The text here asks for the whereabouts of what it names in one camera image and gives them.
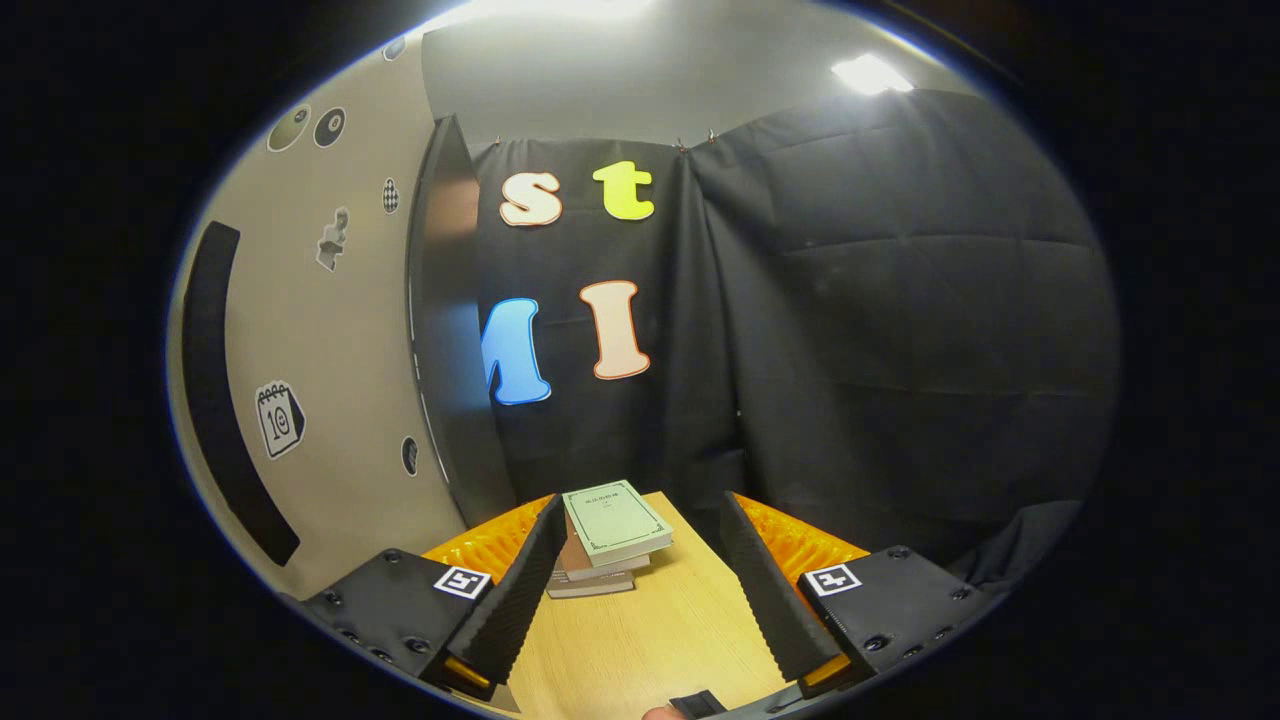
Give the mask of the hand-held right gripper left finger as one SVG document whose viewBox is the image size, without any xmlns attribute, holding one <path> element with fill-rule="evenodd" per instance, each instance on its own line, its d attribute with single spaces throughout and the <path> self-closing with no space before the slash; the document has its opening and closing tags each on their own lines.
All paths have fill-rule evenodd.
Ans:
<svg viewBox="0 0 1280 720">
<path fill-rule="evenodd" d="M 567 537 L 548 495 L 428 553 L 385 548 L 300 602 L 394 673 L 489 701 L 509 680 Z"/>
</svg>

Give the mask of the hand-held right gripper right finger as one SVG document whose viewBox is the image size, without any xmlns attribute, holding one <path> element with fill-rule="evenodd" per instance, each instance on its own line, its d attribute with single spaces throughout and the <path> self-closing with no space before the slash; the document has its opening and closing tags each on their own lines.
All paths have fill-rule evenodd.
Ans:
<svg viewBox="0 0 1280 720">
<path fill-rule="evenodd" d="M 986 614 L 986 593 L 896 544 L 869 552 L 728 492 L 719 537 L 782 678 L 805 700 L 941 648 Z"/>
</svg>

